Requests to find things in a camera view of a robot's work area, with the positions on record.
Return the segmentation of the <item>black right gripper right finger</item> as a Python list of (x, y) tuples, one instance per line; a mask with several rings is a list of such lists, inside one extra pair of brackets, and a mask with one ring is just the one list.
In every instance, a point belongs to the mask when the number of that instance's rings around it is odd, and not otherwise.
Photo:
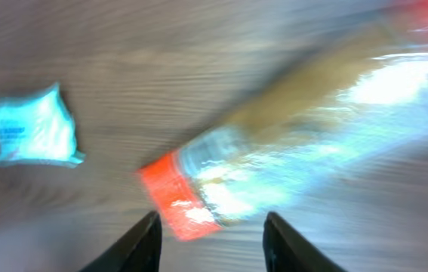
[(267, 272), (346, 272), (275, 212), (264, 222), (263, 253)]

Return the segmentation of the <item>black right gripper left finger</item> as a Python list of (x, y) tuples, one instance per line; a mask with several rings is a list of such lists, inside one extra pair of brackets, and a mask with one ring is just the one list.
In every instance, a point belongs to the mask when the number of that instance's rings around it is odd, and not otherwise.
[(79, 272), (158, 272), (161, 252), (160, 215), (149, 212)]

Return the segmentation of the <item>teal wipes packet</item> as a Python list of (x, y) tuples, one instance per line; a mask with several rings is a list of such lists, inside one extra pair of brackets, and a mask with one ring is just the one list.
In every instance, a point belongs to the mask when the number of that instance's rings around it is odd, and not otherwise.
[(85, 154), (78, 151), (75, 120), (55, 82), (25, 97), (0, 99), (0, 167), (58, 165), (75, 168)]

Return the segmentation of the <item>red San Remo spaghetti pack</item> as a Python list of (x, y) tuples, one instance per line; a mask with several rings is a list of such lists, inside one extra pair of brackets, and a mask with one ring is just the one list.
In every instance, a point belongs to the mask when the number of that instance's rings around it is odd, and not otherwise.
[(180, 240), (428, 135), (428, 0), (395, 2), (137, 172)]

